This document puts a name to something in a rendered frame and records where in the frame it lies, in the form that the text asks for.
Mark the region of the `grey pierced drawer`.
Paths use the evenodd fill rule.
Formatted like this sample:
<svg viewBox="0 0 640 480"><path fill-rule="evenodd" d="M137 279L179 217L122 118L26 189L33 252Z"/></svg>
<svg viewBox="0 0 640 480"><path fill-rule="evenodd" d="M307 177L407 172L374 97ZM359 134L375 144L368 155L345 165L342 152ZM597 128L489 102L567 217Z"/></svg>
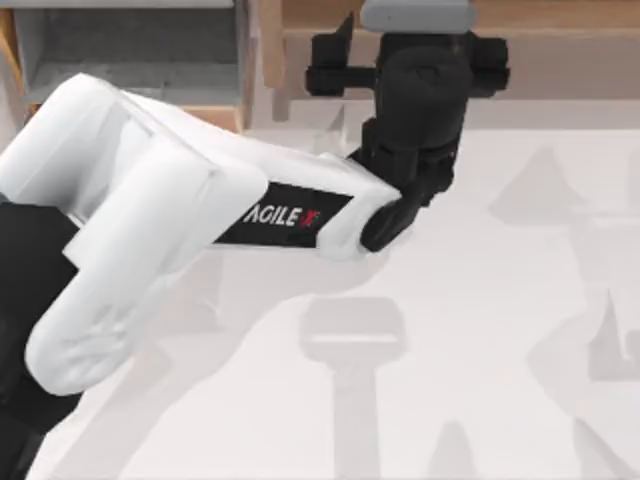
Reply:
<svg viewBox="0 0 640 480"><path fill-rule="evenodd" d="M246 103L248 2L0 0L0 59L28 112L77 73L185 110Z"/></svg>

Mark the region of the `pale grey rounded box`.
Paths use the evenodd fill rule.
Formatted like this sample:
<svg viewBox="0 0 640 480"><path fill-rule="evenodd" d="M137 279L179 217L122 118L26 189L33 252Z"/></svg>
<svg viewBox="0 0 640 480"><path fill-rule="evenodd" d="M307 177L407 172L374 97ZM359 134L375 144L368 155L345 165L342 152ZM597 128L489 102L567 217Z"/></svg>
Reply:
<svg viewBox="0 0 640 480"><path fill-rule="evenodd" d="M365 0L360 23L380 33L461 34L477 17L473 0Z"/></svg>

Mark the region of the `pale wooden drawer front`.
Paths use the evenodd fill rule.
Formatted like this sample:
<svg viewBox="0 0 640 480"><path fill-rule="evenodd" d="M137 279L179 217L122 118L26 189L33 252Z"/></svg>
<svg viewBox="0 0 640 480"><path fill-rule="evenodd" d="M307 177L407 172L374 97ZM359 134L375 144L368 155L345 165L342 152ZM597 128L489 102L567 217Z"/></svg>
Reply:
<svg viewBox="0 0 640 480"><path fill-rule="evenodd" d="M239 103L234 105L213 106L189 106L186 111L191 115L213 124L217 127L229 130L233 133L242 133L251 121L252 107L250 104Z"/></svg>

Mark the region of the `wooden cupboard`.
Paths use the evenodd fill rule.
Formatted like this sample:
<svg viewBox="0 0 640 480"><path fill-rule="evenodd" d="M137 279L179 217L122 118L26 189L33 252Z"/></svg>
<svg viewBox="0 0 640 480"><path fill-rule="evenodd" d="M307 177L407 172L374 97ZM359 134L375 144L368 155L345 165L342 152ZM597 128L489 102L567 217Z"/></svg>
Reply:
<svg viewBox="0 0 640 480"><path fill-rule="evenodd" d="M311 38L330 32L364 0L251 0L257 39L256 123L311 126L343 110L372 110L367 91L314 98L304 89ZM640 128L640 0L475 0L476 31L503 37L511 78L506 91L477 101L482 128Z"/></svg>

